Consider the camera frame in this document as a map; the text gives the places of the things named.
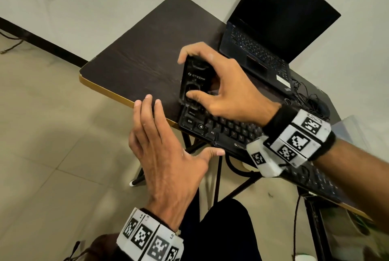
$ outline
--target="person's left hand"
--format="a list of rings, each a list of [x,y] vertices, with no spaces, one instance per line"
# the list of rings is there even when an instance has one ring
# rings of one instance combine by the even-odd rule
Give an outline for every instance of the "person's left hand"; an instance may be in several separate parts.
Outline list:
[[[134,128],[128,143],[144,170],[150,200],[146,209],[176,231],[185,211],[194,198],[200,181],[213,156],[222,156],[222,149],[207,147],[192,156],[183,148],[170,128],[162,103],[152,96],[134,104]]]

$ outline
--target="black and white square pattern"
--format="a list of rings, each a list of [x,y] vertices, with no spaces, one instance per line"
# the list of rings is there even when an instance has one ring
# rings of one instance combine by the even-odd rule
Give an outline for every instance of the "black and white square pattern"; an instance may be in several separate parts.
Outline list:
[[[135,227],[138,224],[138,220],[135,218],[131,218],[123,231],[123,234],[126,238],[129,238],[129,235],[134,231]]]
[[[279,154],[284,160],[288,162],[297,156],[297,154],[286,145],[281,146],[280,149],[277,150],[277,154]]]
[[[252,154],[251,156],[257,165],[261,165],[261,164],[266,163],[265,159],[263,158],[263,156],[261,155],[260,152],[256,152],[255,154]]]
[[[169,250],[168,255],[166,256],[165,261],[174,261],[174,258],[176,257],[177,253],[178,248],[172,246]]]
[[[168,247],[169,247],[169,243],[166,240],[164,240],[159,236],[156,236],[147,254],[150,257],[160,261],[165,255]]]
[[[153,232],[151,229],[148,229],[146,226],[141,224],[137,230],[137,232],[132,237],[131,241],[141,250],[143,250],[145,244],[151,237]]]
[[[309,131],[310,133],[316,135],[321,128],[321,124],[315,122],[310,117],[306,117],[301,127]]]
[[[302,133],[295,131],[294,134],[288,139],[287,143],[300,151],[311,141],[308,137]]]

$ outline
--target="black baseboard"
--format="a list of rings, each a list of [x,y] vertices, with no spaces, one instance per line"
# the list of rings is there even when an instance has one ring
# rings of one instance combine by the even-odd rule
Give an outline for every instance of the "black baseboard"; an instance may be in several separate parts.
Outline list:
[[[33,33],[18,27],[17,25],[11,23],[10,21],[7,21],[6,19],[0,18],[0,30],[3,30],[7,33],[10,33],[36,47],[39,47],[57,57],[62,58],[63,60],[66,60],[67,62],[70,62],[78,67],[82,67],[85,65],[88,61],[37,36]]]

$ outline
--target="wall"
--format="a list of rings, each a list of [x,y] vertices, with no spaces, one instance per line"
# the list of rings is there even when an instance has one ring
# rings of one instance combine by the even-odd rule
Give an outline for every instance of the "wall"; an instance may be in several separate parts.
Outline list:
[[[0,0],[0,16],[87,60],[163,0]],[[193,0],[227,18],[236,0]],[[389,0],[327,0],[342,17],[291,67],[389,139]]]

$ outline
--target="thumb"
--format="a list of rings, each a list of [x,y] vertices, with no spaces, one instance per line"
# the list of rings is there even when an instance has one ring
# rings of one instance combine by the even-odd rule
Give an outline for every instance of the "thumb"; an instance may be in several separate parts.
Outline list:
[[[197,155],[197,157],[205,160],[206,162],[209,162],[212,157],[223,156],[225,154],[226,152],[221,148],[206,147],[201,153]]]
[[[215,96],[207,94],[200,90],[190,90],[186,93],[186,97],[200,102],[206,109],[209,109],[209,105],[215,98]]]

